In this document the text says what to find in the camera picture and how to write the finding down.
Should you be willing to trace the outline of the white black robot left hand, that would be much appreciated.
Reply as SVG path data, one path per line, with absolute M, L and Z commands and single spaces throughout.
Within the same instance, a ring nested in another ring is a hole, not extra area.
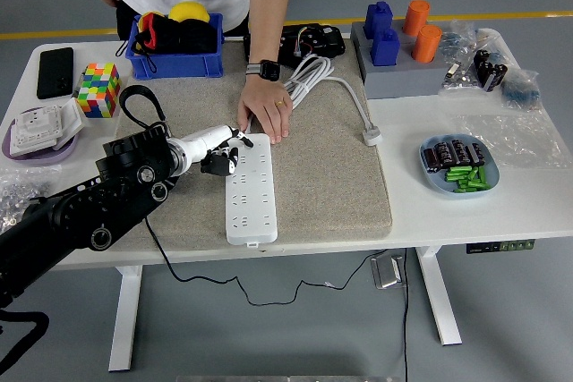
M 178 161 L 174 175 L 184 174 L 192 164 L 200 163 L 202 173 L 229 176 L 238 164 L 238 148 L 229 146 L 231 139 L 239 139 L 247 148 L 253 147 L 243 132 L 228 125 L 210 127 L 182 139 L 172 138 L 170 143 Z

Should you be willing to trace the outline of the person's left hand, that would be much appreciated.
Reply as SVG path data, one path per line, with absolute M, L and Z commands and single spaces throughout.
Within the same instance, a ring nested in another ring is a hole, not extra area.
M 259 75 L 246 76 L 238 101 L 237 123 L 245 132 L 249 118 L 256 118 L 270 142 L 276 144 L 289 135 L 293 102 L 280 81 L 264 80 Z

